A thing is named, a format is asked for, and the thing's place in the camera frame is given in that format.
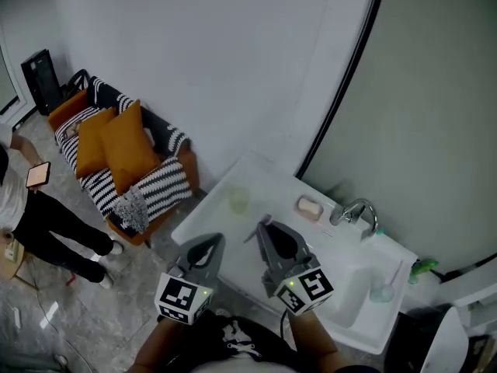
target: sofa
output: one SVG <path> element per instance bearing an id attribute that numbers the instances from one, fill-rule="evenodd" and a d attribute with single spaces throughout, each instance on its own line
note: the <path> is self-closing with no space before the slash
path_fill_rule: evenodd
<path id="1" fill-rule="evenodd" d="M 67 126 L 76 120 L 81 122 L 88 120 L 90 117 L 111 107 L 117 109 L 118 114 L 121 114 L 132 102 L 133 100 L 123 93 L 107 85 L 102 80 L 93 77 L 90 79 L 87 89 L 73 96 L 50 114 L 48 123 L 54 131 L 55 141 L 75 173 L 79 139 L 78 134 L 70 139 L 64 139 L 61 136 Z M 199 176 L 196 156 L 191 151 L 189 139 L 184 133 L 181 133 L 170 123 L 144 107 L 141 107 L 141 119 L 144 130 L 152 138 L 153 151 L 160 162 L 174 159 L 176 166 L 179 166 L 182 172 L 186 174 L 185 176 L 183 174 L 185 177 L 185 186 L 183 188 L 189 187 L 189 190 L 178 193 L 176 199 L 168 200 L 165 205 L 167 210 L 163 211 L 158 217 L 154 217 L 143 233 L 133 231 L 130 233 L 113 218 L 115 217 L 113 207 L 122 201 L 121 198 L 124 195 L 117 194 L 109 169 L 103 169 L 82 177 L 79 182 L 114 232 L 133 245 L 139 246 L 145 242 L 147 247 L 150 247 L 149 239 L 151 234 L 173 214 L 183 200 L 198 190 Z M 147 174 L 144 179 L 146 180 L 152 174 L 153 172 Z"/>

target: black pants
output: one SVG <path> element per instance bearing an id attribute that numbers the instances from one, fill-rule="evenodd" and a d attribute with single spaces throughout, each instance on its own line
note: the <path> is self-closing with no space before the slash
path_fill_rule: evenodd
<path id="1" fill-rule="evenodd" d="M 16 240 L 48 263 L 71 270 L 90 282 L 103 280 L 105 269 L 99 263 L 72 251 L 50 231 L 73 239 L 100 256 L 109 254 L 113 248 L 113 241 L 106 233 L 85 224 L 53 197 L 30 190 L 24 214 L 13 232 Z"/>

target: soap dish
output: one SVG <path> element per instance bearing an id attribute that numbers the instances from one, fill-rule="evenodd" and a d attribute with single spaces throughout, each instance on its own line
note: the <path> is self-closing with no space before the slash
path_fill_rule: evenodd
<path id="1" fill-rule="evenodd" d="M 324 208 L 312 197 L 302 195 L 295 202 L 294 210 L 307 220 L 317 222 Z"/>

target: faucet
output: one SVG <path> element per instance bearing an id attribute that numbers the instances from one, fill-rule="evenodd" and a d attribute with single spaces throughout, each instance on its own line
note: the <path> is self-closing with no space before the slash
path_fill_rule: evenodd
<path id="1" fill-rule="evenodd" d="M 338 225 L 341 221 L 346 220 L 352 224 L 355 224 L 359 220 L 360 216 L 363 215 L 366 207 L 370 209 L 371 215 L 373 216 L 373 224 L 363 232 L 361 240 L 369 238 L 378 230 L 378 216 L 376 214 L 376 210 L 374 210 L 373 204 L 368 201 L 368 199 L 357 199 L 348 206 L 335 207 L 331 217 L 329 218 L 329 222 L 331 225 Z"/>

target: orange cushion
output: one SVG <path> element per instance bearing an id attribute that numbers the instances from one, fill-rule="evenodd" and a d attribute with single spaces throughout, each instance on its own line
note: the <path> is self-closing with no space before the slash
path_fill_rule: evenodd
<path id="1" fill-rule="evenodd" d="M 118 195 L 161 164 L 143 129 L 139 99 L 101 128 L 100 138 Z"/>
<path id="2" fill-rule="evenodd" d="M 107 167 L 106 156 L 103 154 L 100 129 L 116 117 L 116 108 L 110 108 L 84 120 L 79 125 L 78 157 L 76 158 L 76 178 L 90 174 Z"/>

